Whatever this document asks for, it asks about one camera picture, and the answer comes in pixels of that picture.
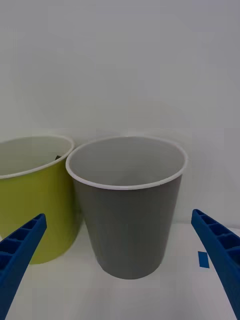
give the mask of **yellow-green bucket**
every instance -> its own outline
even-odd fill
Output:
[[[46,215],[47,230],[32,264],[60,256],[77,236],[73,183],[65,168],[73,149],[70,138],[58,135],[28,136],[0,143],[1,237],[7,237],[40,213]]]

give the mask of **gray bucket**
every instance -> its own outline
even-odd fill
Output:
[[[147,136],[90,142],[67,158],[92,248],[102,269],[142,278],[162,262],[187,154]]]

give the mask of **white wall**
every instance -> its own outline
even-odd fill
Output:
[[[240,226],[239,0],[1,0],[0,139],[148,133],[190,155],[175,212]]]

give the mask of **bucket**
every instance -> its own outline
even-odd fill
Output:
[[[74,187],[66,158],[74,142],[64,136],[21,137],[0,143],[0,235],[46,215],[47,229],[31,263],[64,253],[78,232]]]
[[[147,136],[90,142],[67,158],[92,248],[102,269],[138,279],[160,265],[187,154]]]

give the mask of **waste bin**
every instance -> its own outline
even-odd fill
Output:
[[[68,156],[92,248],[107,273],[137,279],[158,268],[187,159],[176,143],[147,136],[93,141]]]
[[[66,171],[66,158],[73,149],[70,138],[56,135],[0,143],[1,237],[40,213],[46,216],[47,230],[31,263],[58,257],[76,238],[74,186]]]

